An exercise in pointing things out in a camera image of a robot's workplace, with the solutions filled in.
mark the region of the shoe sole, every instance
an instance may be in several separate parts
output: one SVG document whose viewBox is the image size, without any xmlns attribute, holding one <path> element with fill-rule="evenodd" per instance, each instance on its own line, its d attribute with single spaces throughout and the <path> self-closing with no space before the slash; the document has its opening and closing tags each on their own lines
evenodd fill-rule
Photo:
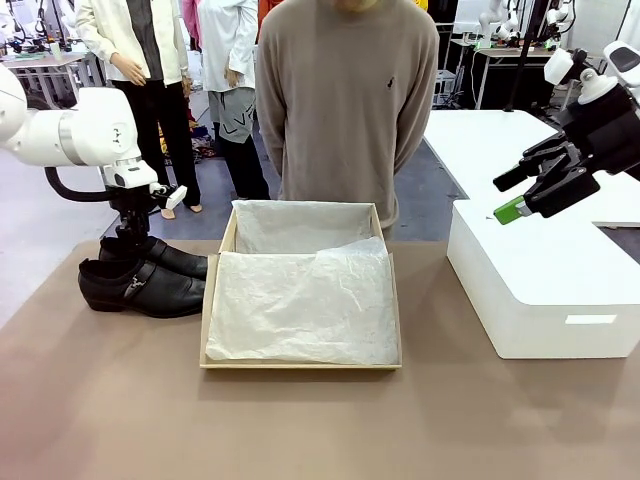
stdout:
<svg viewBox="0 0 640 480">
<path fill-rule="evenodd" d="M 180 312 L 180 313 L 174 313 L 174 314 L 170 314 L 170 315 L 162 315 L 162 314 L 155 314 L 155 313 L 150 313 L 150 312 L 145 312 L 144 310 L 140 309 L 140 308 L 135 308 L 135 307 L 125 307 L 122 305 L 118 305 L 115 303 L 108 303 L 108 302 L 89 302 L 87 301 L 87 305 L 89 305 L 89 308 L 91 308 L 91 310 L 94 310 L 96 312 L 110 312 L 110 313 L 117 313 L 117 312 L 123 312 L 125 310 L 131 310 L 133 312 L 137 312 L 137 313 L 141 313 L 142 315 L 145 315 L 147 317 L 151 317 L 151 318 L 180 318 L 180 317 L 187 317 L 189 315 L 195 315 L 197 313 L 202 313 L 202 305 L 200 305 L 199 307 L 194 307 L 190 310 L 185 310 L 184 312 Z"/>
</svg>

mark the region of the pink garment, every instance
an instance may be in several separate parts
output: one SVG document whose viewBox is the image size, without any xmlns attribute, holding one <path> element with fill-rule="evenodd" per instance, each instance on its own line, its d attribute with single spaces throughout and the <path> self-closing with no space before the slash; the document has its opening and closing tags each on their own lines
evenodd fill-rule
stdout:
<svg viewBox="0 0 640 480">
<path fill-rule="evenodd" d="M 182 16 L 189 35 L 200 45 L 200 20 L 198 19 L 198 4 L 200 0 L 182 0 Z"/>
</svg>

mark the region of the white floor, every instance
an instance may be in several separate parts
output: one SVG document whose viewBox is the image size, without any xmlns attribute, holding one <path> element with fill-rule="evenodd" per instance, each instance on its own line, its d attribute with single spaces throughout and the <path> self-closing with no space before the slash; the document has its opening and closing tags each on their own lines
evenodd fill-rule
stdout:
<svg viewBox="0 0 640 480">
<path fill-rule="evenodd" d="M 104 189 L 93 167 L 60 169 L 70 188 Z M 0 327 L 80 242 L 97 239 L 116 218 L 106 203 L 60 198 L 44 170 L 0 151 Z"/>
</svg>

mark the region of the cardboard box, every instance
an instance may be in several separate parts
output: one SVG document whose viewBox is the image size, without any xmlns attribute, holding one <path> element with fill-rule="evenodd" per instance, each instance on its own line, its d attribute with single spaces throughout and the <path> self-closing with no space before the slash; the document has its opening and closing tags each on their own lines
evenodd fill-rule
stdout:
<svg viewBox="0 0 640 480">
<path fill-rule="evenodd" d="M 380 220 L 374 204 L 370 205 L 371 215 L 371 232 L 372 236 L 384 239 Z M 402 347 L 400 340 L 400 323 L 398 310 L 398 296 L 396 291 L 395 271 L 393 267 L 393 258 L 389 255 L 391 264 L 391 278 L 393 289 L 393 308 L 396 324 L 396 335 L 398 339 L 398 364 L 396 365 L 345 365 L 345 364 L 329 364 L 329 363 L 291 363 L 279 360 L 212 360 L 206 354 L 206 345 L 209 338 L 209 328 L 211 322 L 215 321 L 213 317 L 213 298 L 216 288 L 218 276 L 219 254 L 222 252 L 235 252 L 236 239 L 238 230 L 238 217 L 234 207 L 231 217 L 227 224 L 220 250 L 218 255 L 209 256 L 209 270 L 207 274 L 207 285 L 205 289 L 203 314 L 202 314 L 202 330 L 200 338 L 200 367 L 206 369 L 226 368 L 226 369 L 254 369 L 254 368 L 270 368 L 270 369 L 380 369 L 380 370 L 397 370 L 402 367 Z"/>
</svg>

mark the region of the mannequin hand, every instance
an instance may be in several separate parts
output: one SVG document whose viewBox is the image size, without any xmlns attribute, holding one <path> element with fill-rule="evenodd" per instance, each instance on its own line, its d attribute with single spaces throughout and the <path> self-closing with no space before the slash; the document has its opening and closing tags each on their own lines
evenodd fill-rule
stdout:
<svg viewBox="0 0 640 480">
<path fill-rule="evenodd" d="M 191 95 L 191 85 L 193 82 L 191 78 L 186 75 L 182 76 L 182 92 L 184 93 L 184 98 L 189 99 L 189 95 Z"/>
<path fill-rule="evenodd" d="M 227 60 L 227 64 L 224 67 L 224 78 L 231 88 L 236 88 L 238 86 L 241 76 L 242 74 L 240 72 L 229 69 L 229 60 Z"/>
<path fill-rule="evenodd" d="M 144 78 L 144 74 L 142 73 L 142 67 L 133 60 L 130 60 L 127 57 L 123 57 L 116 52 L 111 55 L 111 59 L 109 61 L 112 65 L 115 65 L 115 67 L 120 70 L 120 72 L 125 77 L 127 77 L 134 85 L 138 85 L 139 87 L 141 87 L 145 83 L 147 83 L 146 79 Z"/>
</svg>

